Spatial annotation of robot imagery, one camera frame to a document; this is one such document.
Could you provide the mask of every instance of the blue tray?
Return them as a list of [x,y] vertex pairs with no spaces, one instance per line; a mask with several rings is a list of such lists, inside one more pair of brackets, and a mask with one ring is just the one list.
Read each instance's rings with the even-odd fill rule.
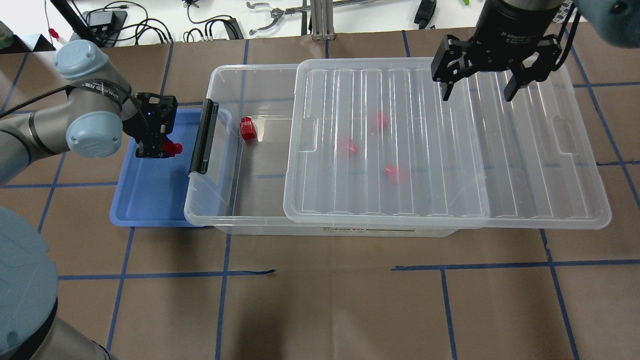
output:
[[117,226],[193,227],[184,218],[189,164],[200,109],[178,109],[169,138],[182,144],[182,154],[168,159],[136,158],[131,139],[109,218]]

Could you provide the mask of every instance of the cable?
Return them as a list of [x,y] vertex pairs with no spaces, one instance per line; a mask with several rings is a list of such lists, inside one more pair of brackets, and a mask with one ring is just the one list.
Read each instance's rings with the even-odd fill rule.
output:
[[189,5],[187,6],[187,18],[189,18],[189,21],[191,21],[191,23],[192,23],[192,24],[203,24],[203,23],[205,23],[205,22],[209,22],[209,21],[211,21],[211,20],[213,20],[213,19],[217,19],[218,17],[222,17],[222,16],[226,16],[226,17],[228,17],[229,19],[233,19],[233,16],[231,16],[231,15],[216,15],[216,16],[214,16],[214,17],[210,17],[210,18],[208,18],[207,20],[203,20],[203,21],[194,21],[194,20],[191,18],[191,14],[189,14],[189,9],[191,8],[191,5],[193,5],[193,4],[189,4]]
[[[118,29],[116,31],[108,33],[107,35],[101,35],[100,37],[102,38],[101,40],[103,41],[103,45],[106,42],[109,42],[109,41],[118,42],[118,41],[130,40],[130,39],[133,39],[133,38],[136,39],[136,45],[138,45],[138,40],[140,39],[142,34],[144,32],[146,32],[147,30],[149,30],[149,29],[153,29],[158,34],[158,37],[160,39],[160,43],[163,44],[165,42],[173,42],[173,37],[171,36],[171,31],[169,31],[169,28],[167,27],[167,25],[165,23],[163,23],[162,21],[158,20],[158,19],[150,18],[149,17],[149,12],[147,11],[147,9],[144,6],[142,6],[142,5],[138,4],[138,3],[135,3],[134,1],[126,1],[126,0],[112,1],[112,2],[108,3],[107,5],[105,5],[102,9],[95,9],[95,10],[92,10],[92,11],[88,12],[87,13],[87,18],[89,18],[89,15],[91,13],[93,13],[93,12],[100,11],[100,10],[104,11],[104,10],[110,8],[110,6],[112,6],[114,4],[120,4],[120,3],[131,4],[133,6],[137,6],[138,8],[141,8],[145,12],[145,18],[141,22],[139,22],[137,24],[133,24],[132,26],[124,26],[124,27],[122,27],[122,28],[120,28],[120,29]],[[123,6],[126,6],[126,5],[116,6],[116,8],[122,8]],[[148,25],[147,22],[149,22],[149,21],[156,21],[156,22],[159,22],[160,24],[162,24],[164,26],[164,28],[166,29],[166,34],[168,35],[168,38],[167,38],[167,35],[165,35],[165,33],[162,30],[160,30],[158,28],[155,28],[155,27],[153,27],[151,25]],[[120,32],[123,29],[131,28],[133,26],[136,27],[136,32],[135,32],[135,34],[133,34],[133,36],[128,37],[128,38],[109,40],[109,37],[111,37],[112,35]]]
[[158,36],[158,38],[160,39],[160,44],[164,44],[164,41],[166,40],[166,38],[163,39],[163,33],[160,29],[155,28],[153,26],[149,26],[148,28],[138,32],[138,30],[136,30],[136,42],[134,45],[139,45],[138,41],[140,40],[140,38],[142,37],[142,34],[146,33],[149,30],[154,30],[156,32],[156,35]]
[[580,12],[575,12],[575,17],[573,18],[573,25],[571,26],[571,31],[566,38],[566,44],[564,45],[564,52],[562,53],[562,57],[554,67],[554,71],[560,69],[564,61],[569,56],[569,52],[571,51],[571,46],[573,45],[573,38],[575,38],[575,33],[578,31],[578,24],[580,23]]
[[49,14],[47,13],[47,1],[48,0],[44,0],[44,17],[47,18],[47,33],[49,34],[49,41],[51,42],[51,45],[53,45],[53,38],[51,37],[51,33],[49,32],[49,29],[51,29],[51,25],[49,24]]
[[566,26],[569,24],[569,19],[571,18],[571,15],[573,15],[574,10],[575,10],[575,3],[571,3],[571,6],[569,6],[569,10],[567,11],[566,17],[562,21],[562,26],[560,27],[560,32],[558,33],[558,42],[562,41],[564,31],[566,30]]
[[162,24],[162,26],[164,26],[164,29],[166,30],[166,34],[169,36],[169,40],[171,40],[171,42],[173,42],[173,38],[171,37],[171,31],[169,31],[169,28],[167,28],[165,23],[163,23],[162,21],[160,21],[158,19],[152,18],[152,17],[148,18],[148,19],[145,19],[145,20],[142,20],[141,23],[144,22],[146,24],[148,21],[157,21],[160,24]]
[[120,5],[120,6],[109,6],[107,8],[101,8],[101,9],[93,9],[90,12],[86,13],[86,16],[84,16],[84,19],[88,23],[89,20],[91,20],[91,14],[95,12],[104,12],[109,9],[128,9],[128,8],[129,8],[129,5]]
[[[111,37],[111,36],[113,36],[113,35],[117,34],[117,33],[118,33],[118,32],[120,32],[121,30],[129,29],[129,28],[133,28],[134,26],[146,26],[146,27],[148,27],[148,28],[153,28],[153,26],[151,26],[151,25],[140,24],[140,23],[138,23],[138,24],[133,24],[133,25],[127,25],[127,26],[123,26],[122,28],[120,28],[120,29],[118,29],[118,30],[114,30],[114,31],[112,31],[112,32],[110,32],[110,33],[108,33],[108,34],[104,35],[104,36],[102,37],[102,39],[103,39],[103,40],[108,40],[108,39],[109,39],[109,37]],[[128,38],[122,38],[122,39],[117,39],[117,40],[109,40],[109,41],[114,41],[114,42],[117,42],[117,41],[124,41],[124,40],[130,40],[130,39],[133,39],[133,38],[135,38],[135,37],[136,37],[136,35],[133,35],[133,36],[128,37]]]
[[76,8],[76,11],[78,12],[78,16],[80,16],[80,19],[82,19],[84,25],[87,25],[87,27],[89,26],[89,22],[87,19],[85,19],[82,16],[82,12],[80,11],[80,9],[78,8],[78,5],[76,5],[76,0],[71,0],[71,3],[74,5],[74,8]]
[[193,39],[193,42],[196,41],[195,37],[193,36],[193,34],[191,33],[192,31],[197,31],[200,34],[200,38],[204,38],[204,35],[202,34],[202,31],[200,31],[200,29],[198,28],[193,28],[189,31],[185,31],[184,34],[182,34],[182,40],[184,42],[189,42],[189,36],[191,36],[191,38]]
[[7,115],[9,115],[9,114],[11,114],[11,113],[13,113],[14,111],[17,111],[17,110],[22,109],[23,107],[25,107],[25,106],[27,106],[27,105],[31,105],[31,104],[33,104],[33,103],[34,103],[34,102],[36,102],[36,101],[42,100],[42,99],[44,99],[45,97],[51,96],[51,95],[53,95],[53,94],[57,94],[57,93],[59,93],[59,92],[61,92],[61,91],[70,90],[70,89],[73,89],[73,88],[74,88],[74,87],[73,87],[73,86],[71,86],[71,85],[65,85],[65,86],[63,86],[63,87],[61,87],[61,88],[57,88],[57,89],[55,89],[55,90],[51,90],[50,92],[46,92],[46,93],[44,93],[44,94],[42,94],[42,95],[38,95],[38,96],[36,96],[36,97],[34,97],[34,98],[32,98],[32,99],[29,99],[29,100],[27,100],[27,101],[25,101],[25,102],[21,102],[20,104],[18,104],[18,105],[16,105],[16,106],[14,106],[14,107],[12,107],[12,108],[10,108],[9,110],[5,111],[5,112],[4,112],[4,113],[2,113],[2,114],[0,114],[0,119],[1,119],[1,118],[3,118],[3,117],[5,117],[5,116],[7,116]]
[[205,33],[207,32],[207,26],[209,27],[209,34],[211,37],[213,37],[213,24],[215,24],[216,22],[221,21],[226,28],[228,28],[229,30],[231,30],[231,32],[234,34],[234,38],[239,39],[240,36],[238,36],[238,33],[236,31],[236,29],[234,29],[233,25],[231,25],[231,23],[228,20],[224,20],[224,19],[213,19],[207,22],[207,24],[205,24]]

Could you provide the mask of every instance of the red object held in gripper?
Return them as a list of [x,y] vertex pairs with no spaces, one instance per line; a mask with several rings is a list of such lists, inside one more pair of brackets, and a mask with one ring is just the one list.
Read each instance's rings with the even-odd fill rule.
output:
[[166,152],[170,158],[182,153],[182,145],[169,139],[162,143],[162,151]]
[[240,134],[245,141],[252,140],[257,137],[255,134],[255,127],[253,126],[253,122],[250,117],[245,116],[240,120]]

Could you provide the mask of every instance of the transparent lid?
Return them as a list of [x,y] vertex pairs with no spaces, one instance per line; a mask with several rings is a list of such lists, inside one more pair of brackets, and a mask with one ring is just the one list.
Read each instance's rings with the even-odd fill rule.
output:
[[441,101],[432,58],[307,60],[284,211],[296,222],[601,228],[611,210],[566,70],[502,100],[480,73]]

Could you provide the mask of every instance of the clear plastic storage box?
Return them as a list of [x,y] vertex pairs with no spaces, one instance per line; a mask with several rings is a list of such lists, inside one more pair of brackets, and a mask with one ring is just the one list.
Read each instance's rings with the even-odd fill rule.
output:
[[[431,60],[216,69],[207,98],[227,116],[202,139],[211,155],[189,176],[186,219],[233,234],[369,236],[609,223],[564,68],[512,102],[495,73],[442,102]],[[245,116],[257,141],[239,136]]]

